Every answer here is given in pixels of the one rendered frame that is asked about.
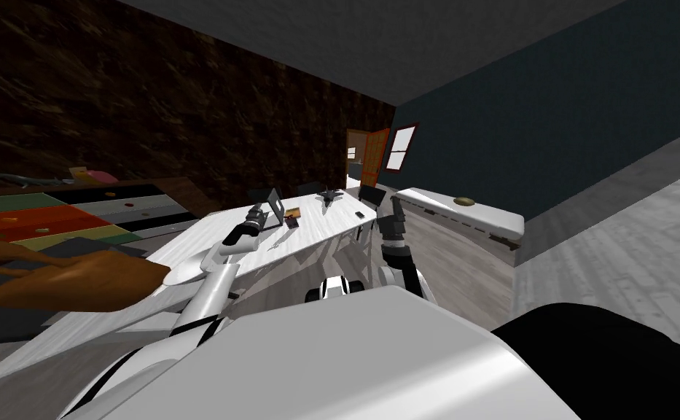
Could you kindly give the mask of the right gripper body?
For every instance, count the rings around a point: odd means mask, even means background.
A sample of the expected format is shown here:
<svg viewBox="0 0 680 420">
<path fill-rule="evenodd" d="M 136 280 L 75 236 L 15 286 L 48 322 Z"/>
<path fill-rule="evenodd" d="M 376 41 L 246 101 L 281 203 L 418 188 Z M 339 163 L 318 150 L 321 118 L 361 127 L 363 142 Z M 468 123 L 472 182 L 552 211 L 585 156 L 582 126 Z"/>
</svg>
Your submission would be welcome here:
<svg viewBox="0 0 680 420">
<path fill-rule="evenodd" d="M 377 218 L 377 224 L 382 236 L 401 236 L 406 233 L 404 213 Z"/>
</svg>

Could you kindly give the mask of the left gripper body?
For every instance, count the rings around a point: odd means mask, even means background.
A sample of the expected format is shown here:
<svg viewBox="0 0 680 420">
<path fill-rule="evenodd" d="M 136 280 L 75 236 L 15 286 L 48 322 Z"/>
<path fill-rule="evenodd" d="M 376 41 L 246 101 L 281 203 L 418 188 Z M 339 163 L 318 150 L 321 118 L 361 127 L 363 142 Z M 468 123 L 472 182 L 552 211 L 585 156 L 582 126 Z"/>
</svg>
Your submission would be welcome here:
<svg viewBox="0 0 680 420">
<path fill-rule="evenodd" d="M 259 233 L 265 228 L 268 214 L 269 212 L 264 211 L 262 205 L 257 203 L 249 209 L 244 224 Z"/>
</svg>

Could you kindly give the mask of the grey open laptop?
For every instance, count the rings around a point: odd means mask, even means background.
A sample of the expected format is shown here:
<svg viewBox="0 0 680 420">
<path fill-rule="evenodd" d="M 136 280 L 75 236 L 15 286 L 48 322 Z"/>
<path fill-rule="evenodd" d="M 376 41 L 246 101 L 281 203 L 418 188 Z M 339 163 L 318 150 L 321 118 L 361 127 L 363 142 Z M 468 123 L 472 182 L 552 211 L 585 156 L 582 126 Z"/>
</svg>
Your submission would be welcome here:
<svg viewBox="0 0 680 420">
<path fill-rule="evenodd" d="M 276 223 L 270 227 L 265 227 L 264 230 L 271 230 L 277 227 L 282 226 L 284 224 L 284 212 L 285 208 L 281 202 L 281 200 L 278 198 L 277 193 L 275 190 L 272 190 L 270 197 L 268 198 L 267 202 L 270 205 L 270 208 L 272 210 L 272 214 L 275 217 Z"/>
</svg>

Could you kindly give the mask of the orange door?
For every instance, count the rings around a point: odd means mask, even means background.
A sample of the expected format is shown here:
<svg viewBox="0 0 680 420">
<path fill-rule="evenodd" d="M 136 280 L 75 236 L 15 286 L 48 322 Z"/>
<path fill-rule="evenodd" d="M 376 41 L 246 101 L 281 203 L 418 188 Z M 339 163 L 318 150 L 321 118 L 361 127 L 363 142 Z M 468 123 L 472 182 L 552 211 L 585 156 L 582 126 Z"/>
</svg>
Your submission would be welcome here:
<svg viewBox="0 0 680 420">
<path fill-rule="evenodd" d="M 382 166 L 390 128 L 368 133 L 362 159 L 361 185 L 374 187 Z"/>
</svg>

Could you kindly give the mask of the red framed window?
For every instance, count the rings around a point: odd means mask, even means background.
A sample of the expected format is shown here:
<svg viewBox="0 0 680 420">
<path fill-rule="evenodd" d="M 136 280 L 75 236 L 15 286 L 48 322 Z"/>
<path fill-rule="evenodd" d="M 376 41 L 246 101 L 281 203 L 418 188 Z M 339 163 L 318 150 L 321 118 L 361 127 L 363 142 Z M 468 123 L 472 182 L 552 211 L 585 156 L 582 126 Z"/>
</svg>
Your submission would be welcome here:
<svg viewBox="0 0 680 420">
<path fill-rule="evenodd" d="M 391 148 L 388 152 L 388 159 L 384 166 L 385 172 L 399 173 L 402 170 L 418 126 L 419 122 L 414 122 L 398 127 L 394 131 L 391 139 Z"/>
</svg>

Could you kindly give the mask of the white wooden table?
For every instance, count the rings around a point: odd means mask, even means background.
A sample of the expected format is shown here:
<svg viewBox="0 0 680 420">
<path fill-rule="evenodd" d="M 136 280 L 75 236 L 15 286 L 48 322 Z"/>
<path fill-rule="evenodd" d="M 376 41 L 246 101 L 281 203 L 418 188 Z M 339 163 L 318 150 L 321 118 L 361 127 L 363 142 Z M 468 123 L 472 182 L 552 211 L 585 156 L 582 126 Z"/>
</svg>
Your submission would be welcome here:
<svg viewBox="0 0 680 420">
<path fill-rule="evenodd" d="M 343 194 L 328 209 L 308 195 L 285 200 L 288 209 L 300 207 L 299 227 L 284 226 L 266 232 L 259 248 L 236 260 L 243 276 L 290 254 L 315 246 L 345 232 L 357 230 L 376 217 L 375 211 L 352 196 Z M 198 220 L 183 233 L 166 243 L 148 258 L 149 261 L 175 268 L 188 257 L 208 251 L 246 218 L 246 207 L 229 209 Z M 356 211 L 365 215 L 356 216 Z M 200 287 L 199 282 L 168 287 L 160 294 L 147 297 L 121 311 L 111 313 L 71 312 L 0 362 L 0 378 L 27 368 L 56 354 L 68 351 L 102 335 L 116 332 L 180 302 L 191 299 Z"/>
</svg>

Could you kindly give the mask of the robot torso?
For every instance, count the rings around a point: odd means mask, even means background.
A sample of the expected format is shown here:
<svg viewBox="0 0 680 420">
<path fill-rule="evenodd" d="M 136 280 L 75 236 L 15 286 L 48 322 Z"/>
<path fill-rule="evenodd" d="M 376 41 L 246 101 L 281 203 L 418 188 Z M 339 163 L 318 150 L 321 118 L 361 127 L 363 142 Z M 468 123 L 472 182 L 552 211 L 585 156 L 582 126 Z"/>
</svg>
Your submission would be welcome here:
<svg viewBox="0 0 680 420">
<path fill-rule="evenodd" d="M 243 316 L 101 420 L 580 420 L 506 344 L 396 286 Z"/>
</svg>

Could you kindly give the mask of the brown rounded shape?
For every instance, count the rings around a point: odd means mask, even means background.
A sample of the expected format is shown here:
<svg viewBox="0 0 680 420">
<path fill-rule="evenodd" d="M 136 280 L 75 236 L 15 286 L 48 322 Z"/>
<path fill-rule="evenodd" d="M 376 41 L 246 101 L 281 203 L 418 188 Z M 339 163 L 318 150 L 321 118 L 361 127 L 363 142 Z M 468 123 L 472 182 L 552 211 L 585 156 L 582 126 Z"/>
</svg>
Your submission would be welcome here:
<svg viewBox="0 0 680 420">
<path fill-rule="evenodd" d="M 0 239 L 0 274 L 10 277 L 0 284 L 0 306 L 120 311 L 151 295 L 170 270 L 114 249 L 59 258 Z"/>
</svg>

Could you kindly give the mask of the dresser with coloured drawers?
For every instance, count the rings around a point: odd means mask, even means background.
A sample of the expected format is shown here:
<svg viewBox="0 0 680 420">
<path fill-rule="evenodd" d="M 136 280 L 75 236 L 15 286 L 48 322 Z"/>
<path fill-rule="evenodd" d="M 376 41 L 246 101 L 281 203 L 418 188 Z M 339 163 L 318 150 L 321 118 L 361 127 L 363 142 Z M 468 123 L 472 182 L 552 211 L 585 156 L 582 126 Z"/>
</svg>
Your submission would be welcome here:
<svg viewBox="0 0 680 420">
<path fill-rule="evenodd" d="M 212 208 L 186 177 L 8 188 L 0 190 L 0 234 L 2 241 L 52 257 L 108 248 L 146 257 Z M 0 275 L 0 284 L 6 280 Z M 0 307 L 0 343 L 30 340 L 54 318 L 54 311 Z"/>
</svg>

